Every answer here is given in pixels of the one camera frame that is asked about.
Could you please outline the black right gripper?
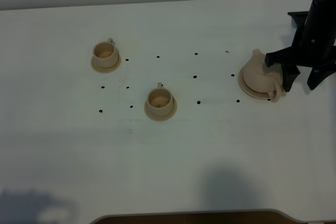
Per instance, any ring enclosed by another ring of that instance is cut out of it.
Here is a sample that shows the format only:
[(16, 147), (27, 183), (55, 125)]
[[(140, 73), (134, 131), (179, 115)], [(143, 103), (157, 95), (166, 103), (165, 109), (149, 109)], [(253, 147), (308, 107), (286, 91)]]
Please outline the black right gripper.
[(314, 90), (325, 78), (336, 72), (335, 65), (335, 7), (311, 6), (304, 26), (298, 27), (292, 47), (267, 53), (265, 64), (280, 64), (282, 86), (289, 92), (300, 75), (297, 65), (313, 68), (307, 85)]

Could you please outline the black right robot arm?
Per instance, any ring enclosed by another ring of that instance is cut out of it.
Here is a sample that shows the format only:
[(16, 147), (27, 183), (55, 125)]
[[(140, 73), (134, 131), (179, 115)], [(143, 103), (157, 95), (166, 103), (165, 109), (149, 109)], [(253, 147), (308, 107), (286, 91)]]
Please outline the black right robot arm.
[(265, 64), (281, 65), (286, 92), (300, 74), (300, 66), (311, 68), (307, 85), (314, 90), (335, 73), (335, 0), (312, 0), (309, 11), (289, 12), (289, 16), (297, 28), (292, 45), (267, 53)]

